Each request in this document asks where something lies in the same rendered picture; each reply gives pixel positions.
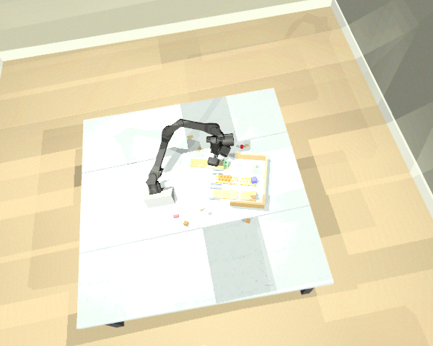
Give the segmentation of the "yellow polka-dot strip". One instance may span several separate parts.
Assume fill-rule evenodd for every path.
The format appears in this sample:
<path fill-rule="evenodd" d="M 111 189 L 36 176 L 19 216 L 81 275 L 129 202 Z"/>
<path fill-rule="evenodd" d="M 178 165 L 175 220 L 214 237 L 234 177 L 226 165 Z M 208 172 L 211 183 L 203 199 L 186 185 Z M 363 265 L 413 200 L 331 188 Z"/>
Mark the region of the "yellow polka-dot strip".
<path fill-rule="evenodd" d="M 216 183 L 222 183 L 222 184 L 232 184 L 232 175 L 223 175 L 223 174 L 217 174 L 216 175 Z"/>

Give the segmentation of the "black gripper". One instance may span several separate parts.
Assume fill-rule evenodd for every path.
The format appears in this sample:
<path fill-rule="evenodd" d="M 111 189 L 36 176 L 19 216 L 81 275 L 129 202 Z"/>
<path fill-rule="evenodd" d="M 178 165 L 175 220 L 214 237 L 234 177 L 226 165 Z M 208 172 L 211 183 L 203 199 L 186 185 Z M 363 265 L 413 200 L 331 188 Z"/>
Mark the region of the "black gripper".
<path fill-rule="evenodd" d="M 207 161 L 208 165 L 214 166 L 214 167 L 217 167 L 219 165 L 219 159 L 218 159 L 217 151 L 218 150 L 220 151 L 220 148 L 221 148 L 221 146 L 219 148 L 212 148 L 210 146 L 211 153 L 214 154 L 214 157 L 209 157 L 209 159 Z"/>

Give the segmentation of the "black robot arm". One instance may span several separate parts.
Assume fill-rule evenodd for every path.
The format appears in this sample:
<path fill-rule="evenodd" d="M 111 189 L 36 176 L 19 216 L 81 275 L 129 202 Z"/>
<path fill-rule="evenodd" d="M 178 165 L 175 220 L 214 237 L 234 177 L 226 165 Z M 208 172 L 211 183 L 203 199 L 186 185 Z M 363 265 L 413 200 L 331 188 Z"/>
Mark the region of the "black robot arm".
<path fill-rule="evenodd" d="M 161 193 L 162 189 L 158 179 L 161 177 L 163 171 L 162 161 L 172 135 L 180 127 L 202 130 L 208 134 L 211 134 L 212 136 L 206 137 L 206 142 L 210 143 L 212 148 L 219 148 L 221 146 L 220 151 L 218 150 L 216 153 L 217 155 L 227 157 L 231 149 L 230 146 L 234 145 L 233 133 L 223 134 L 217 123 L 199 123 L 190 120 L 179 119 L 172 125 L 166 126 L 162 130 L 162 142 L 159 147 L 156 161 L 149 173 L 149 178 L 146 181 L 150 195 Z M 223 145 L 221 145 L 221 142 Z"/>

